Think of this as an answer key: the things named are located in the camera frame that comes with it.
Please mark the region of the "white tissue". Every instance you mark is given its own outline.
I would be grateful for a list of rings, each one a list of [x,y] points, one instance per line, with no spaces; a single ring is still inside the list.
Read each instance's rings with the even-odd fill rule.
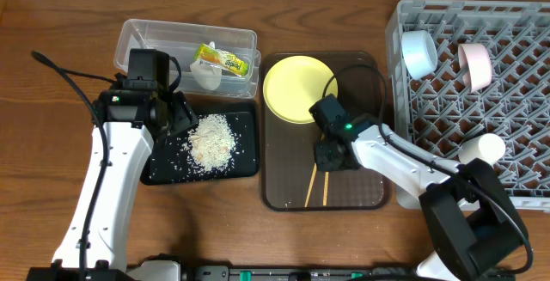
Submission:
[[[191,74],[194,80],[206,90],[216,90],[222,79],[222,66],[219,58],[214,53],[205,56],[197,53],[190,64]]]

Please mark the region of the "green orange snack wrapper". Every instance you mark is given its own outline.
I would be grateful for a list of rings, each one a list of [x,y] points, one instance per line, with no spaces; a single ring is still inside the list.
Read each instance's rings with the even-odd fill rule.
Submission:
[[[249,64],[238,58],[232,52],[216,49],[213,46],[201,44],[194,53],[195,60],[203,60],[215,67],[229,71],[237,76],[245,76],[248,73]]]

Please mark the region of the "yellow plate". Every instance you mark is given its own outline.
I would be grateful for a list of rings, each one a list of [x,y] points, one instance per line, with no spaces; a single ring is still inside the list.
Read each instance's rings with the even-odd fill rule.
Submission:
[[[263,96],[278,118],[293,124],[314,121],[309,109],[323,97],[333,71],[317,58],[291,56],[274,64],[266,73]]]

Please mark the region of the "light blue bowl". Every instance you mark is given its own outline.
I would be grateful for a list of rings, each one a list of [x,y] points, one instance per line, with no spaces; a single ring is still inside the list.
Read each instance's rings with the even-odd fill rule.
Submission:
[[[414,80],[430,75],[437,68],[435,42],[425,30],[403,33],[401,52],[406,69]]]

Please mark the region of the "pale green cup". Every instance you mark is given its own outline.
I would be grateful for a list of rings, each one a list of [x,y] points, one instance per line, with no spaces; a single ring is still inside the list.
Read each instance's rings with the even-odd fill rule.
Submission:
[[[490,165],[494,165],[504,156],[505,149],[505,142],[500,136],[487,133],[463,143],[459,150],[458,158],[464,164],[479,158]]]

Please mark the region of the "pink-white rice bowl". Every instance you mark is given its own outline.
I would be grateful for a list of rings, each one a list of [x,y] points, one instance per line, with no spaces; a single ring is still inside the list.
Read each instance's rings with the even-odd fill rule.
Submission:
[[[492,81],[492,64],[489,51],[479,43],[465,43],[458,46],[459,65],[467,70],[463,81],[470,91],[487,87]]]

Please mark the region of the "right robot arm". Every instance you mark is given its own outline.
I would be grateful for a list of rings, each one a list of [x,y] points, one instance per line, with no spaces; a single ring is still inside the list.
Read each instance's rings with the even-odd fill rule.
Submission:
[[[490,280],[532,266],[529,233],[492,165],[434,156],[368,114],[350,115],[334,95],[309,111],[323,134],[315,145],[319,170],[366,168],[419,202],[434,252],[415,272],[381,280]]]

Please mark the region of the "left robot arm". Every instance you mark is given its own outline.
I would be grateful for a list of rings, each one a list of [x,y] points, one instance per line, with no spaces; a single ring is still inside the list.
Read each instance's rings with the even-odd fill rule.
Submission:
[[[156,144],[187,131],[197,116],[169,78],[176,58],[156,49],[132,49],[128,71],[91,101],[72,80],[74,71],[40,52],[35,60],[55,70],[82,99],[94,125],[88,171],[76,210],[48,267],[29,280],[182,280],[183,265],[166,254],[130,269],[126,258],[137,187]]]

